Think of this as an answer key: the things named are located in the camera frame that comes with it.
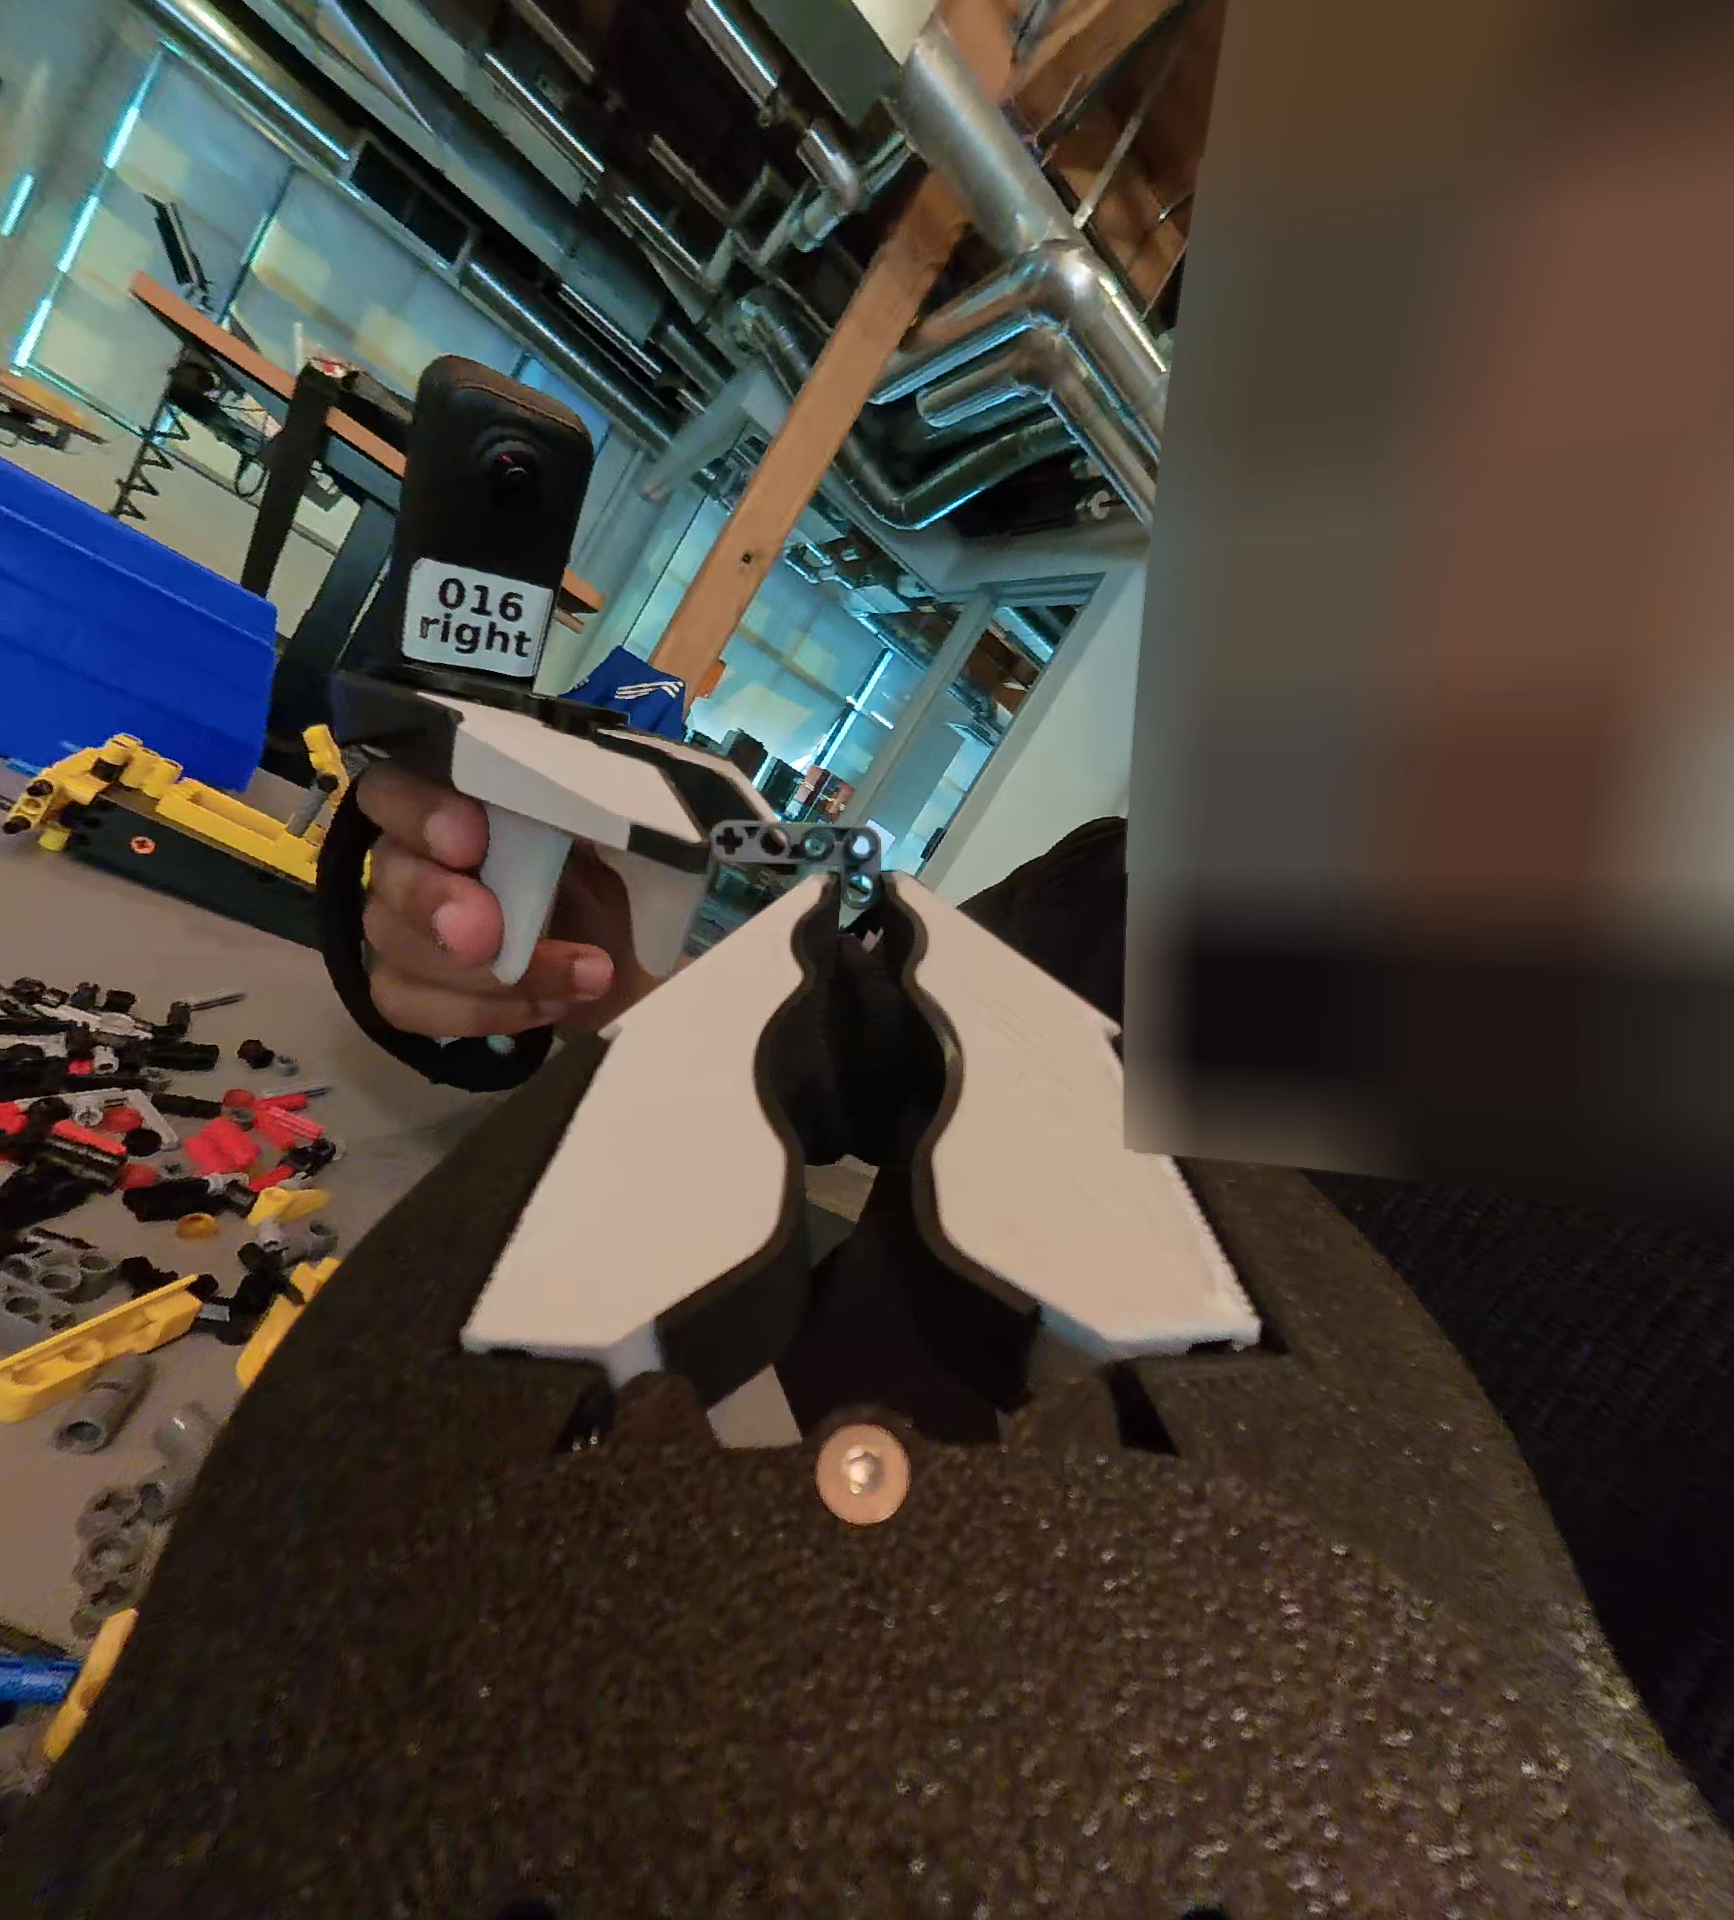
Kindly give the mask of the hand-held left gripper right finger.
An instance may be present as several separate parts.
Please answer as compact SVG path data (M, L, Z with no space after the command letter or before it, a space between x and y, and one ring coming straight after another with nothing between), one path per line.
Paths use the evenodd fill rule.
M1118 1025L917 877L892 876L887 897L914 929L903 982L947 1055L920 1166L950 1255L1094 1362L1259 1345L1262 1318L1187 1175L1126 1144Z

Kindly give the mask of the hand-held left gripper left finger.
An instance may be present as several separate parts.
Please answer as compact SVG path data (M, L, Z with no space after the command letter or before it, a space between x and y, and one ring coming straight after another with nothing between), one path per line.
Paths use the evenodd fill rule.
M765 1042L812 1002L807 876L625 1014L461 1341L598 1367L755 1379L807 1310L805 1158Z

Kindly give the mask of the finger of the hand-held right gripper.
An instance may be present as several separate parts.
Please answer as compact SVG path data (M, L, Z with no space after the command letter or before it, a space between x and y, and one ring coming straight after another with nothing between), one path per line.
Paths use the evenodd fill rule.
M572 698L564 700L564 720L571 721L572 731L597 740L604 750L655 766L700 830L716 830L732 822L779 824L783 819L728 755L671 740L663 731L640 730L612 708Z
M564 731L524 714L458 714L450 746L450 781L484 808L491 855L543 827L700 871L712 861L710 827L680 779L685 770L716 767L715 757L650 731Z

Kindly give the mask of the grey angled toy beam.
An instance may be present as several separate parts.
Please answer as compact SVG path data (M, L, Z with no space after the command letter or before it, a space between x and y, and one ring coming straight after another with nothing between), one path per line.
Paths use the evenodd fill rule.
M841 890L841 923L869 911L883 894L883 845L875 827L812 822L724 822L710 831L710 886L705 926L732 933L807 877Z

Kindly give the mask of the person's right hand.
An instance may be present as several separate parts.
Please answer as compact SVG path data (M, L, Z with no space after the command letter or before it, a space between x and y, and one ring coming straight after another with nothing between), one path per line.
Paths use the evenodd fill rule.
M640 968L626 884L594 848L568 851L550 929L505 984L501 903L479 876L486 808L392 762L368 767L353 797L379 830L365 936L374 1005L397 1029L436 1042L597 1031L659 988Z

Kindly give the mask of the blue and white jacket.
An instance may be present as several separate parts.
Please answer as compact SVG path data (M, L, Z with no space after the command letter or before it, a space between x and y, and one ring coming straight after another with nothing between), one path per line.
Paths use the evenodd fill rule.
M633 730L677 744L689 733L689 682L655 667L625 644L612 645L563 700L603 708Z

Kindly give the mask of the black-legged wooden desk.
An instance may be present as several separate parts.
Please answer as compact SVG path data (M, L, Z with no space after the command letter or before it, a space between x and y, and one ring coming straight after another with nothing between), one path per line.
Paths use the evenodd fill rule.
M408 412L359 374L282 372L226 324L203 314L158 278L136 271L134 299L177 337L179 350L139 435L113 515L142 519L157 471L175 465L171 446L199 424L255 458L262 474L255 529L239 582L257 596L275 584L315 476L353 501L354 517L278 664L262 767L306 771L305 730L328 720L328 683L380 586L397 531Z

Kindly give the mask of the wooden support beam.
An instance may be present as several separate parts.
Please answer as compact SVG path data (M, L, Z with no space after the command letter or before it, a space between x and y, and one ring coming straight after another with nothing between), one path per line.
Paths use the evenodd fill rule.
M929 171L891 226L653 653L691 698L718 679L721 657L798 515L815 498L894 352L950 261L968 211Z

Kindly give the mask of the yellow and black toy model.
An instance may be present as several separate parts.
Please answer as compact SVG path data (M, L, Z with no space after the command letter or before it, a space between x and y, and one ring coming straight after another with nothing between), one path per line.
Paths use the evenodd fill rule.
M331 728L310 725L300 742L309 796L286 819L116 731L43 767L15 797L0 796L2 830L232 923L318 947L320 850L350 770Z

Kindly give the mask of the yellow curved toy panel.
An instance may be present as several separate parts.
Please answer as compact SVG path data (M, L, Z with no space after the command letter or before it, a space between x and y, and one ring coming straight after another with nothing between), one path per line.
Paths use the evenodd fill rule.
M324 1289L342 1260L328 1255L323 1260L305 1260L296 1263L278 1284L273 1304L265 1310L246 1344L239 1350L235 1362L235 1379L241 1389L257 1384L273 1353L286 1339L288 1331L300 1319L305 1310Z
M203 1308L189 1276L0 1360L0 1425L65 1403L115 1362L157 1353L187 1335Z

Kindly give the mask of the blue plastic bin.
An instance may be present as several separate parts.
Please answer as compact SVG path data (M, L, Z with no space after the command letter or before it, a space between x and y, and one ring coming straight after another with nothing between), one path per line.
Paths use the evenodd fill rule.
M0 757L116 733L229 792L257 776L277 608L0 456Z

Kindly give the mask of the pile of red black toy pieces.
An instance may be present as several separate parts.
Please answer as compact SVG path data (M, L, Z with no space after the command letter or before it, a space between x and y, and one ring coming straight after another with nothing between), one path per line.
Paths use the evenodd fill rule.
M346 1252L327 1086L175 1002L0 980L0 1362L192 1278L182 1337L0 1424L0 1643L82 1649L134 1607L288 1272Z

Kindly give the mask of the dark knitted sweater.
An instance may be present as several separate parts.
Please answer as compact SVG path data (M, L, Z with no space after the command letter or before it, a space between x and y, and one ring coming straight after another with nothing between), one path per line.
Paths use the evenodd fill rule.
M1734 1915L1734 1237L1187 1160L1265 1351L1147 1362L1148 1433L1302 1620L1240 1657L1287 1866L1354 1915Z

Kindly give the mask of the silver ventilation duct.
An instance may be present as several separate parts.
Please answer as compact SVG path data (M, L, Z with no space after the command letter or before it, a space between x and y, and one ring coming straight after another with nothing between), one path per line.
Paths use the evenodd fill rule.
M1168 352L984 85L947 5L693 3L689 14L761 101L781 87L786 55L851 122L885 108L925 188L947 191L949 222L998 255L982 282L913 324L844 419L914 400L945 429L1032 402L1153 526Z

